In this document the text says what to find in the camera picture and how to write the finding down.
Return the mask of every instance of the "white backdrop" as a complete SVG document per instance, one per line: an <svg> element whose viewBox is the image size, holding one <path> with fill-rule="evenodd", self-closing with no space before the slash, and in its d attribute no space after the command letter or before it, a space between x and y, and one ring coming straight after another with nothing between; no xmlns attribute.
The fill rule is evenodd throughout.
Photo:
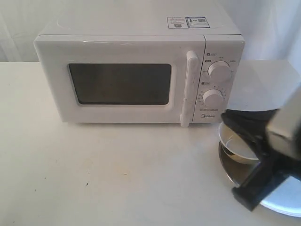
<svg viewBox="0 0 301 226"><path fill-rule="evenodd" d="M0 0L0 61L38 61L32 42L67 1ZM301 74L301 0L220 2L246 40L243 59L288 59Z"/></svg>

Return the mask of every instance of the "white table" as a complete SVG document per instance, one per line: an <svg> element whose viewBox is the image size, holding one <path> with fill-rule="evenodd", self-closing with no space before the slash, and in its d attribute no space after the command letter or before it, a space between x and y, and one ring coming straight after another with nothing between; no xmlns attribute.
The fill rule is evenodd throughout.
<svg viewBox="0 0 301 226"><path fill-rule="evenodd" d="M254 107L254 90L281 105L300 79L285 61L241 69L230 107ZM244 87L247 74L261 83ZM291 88L272 94L271 76ZM0 78L1 226L301 225L235 201L218 157L218 125L62 123L39 63L1 63Z"/></svg>

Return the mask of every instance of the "microwave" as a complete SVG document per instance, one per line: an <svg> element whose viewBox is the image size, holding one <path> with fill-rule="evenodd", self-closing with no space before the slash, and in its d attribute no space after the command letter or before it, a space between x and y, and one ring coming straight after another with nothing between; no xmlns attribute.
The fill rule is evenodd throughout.
<svg viewBox="0 0 301 226"><path fill-rule="evenodd" d="M244 38L213 0L77 0L34 41L65 122L215 123Z"/></svg>

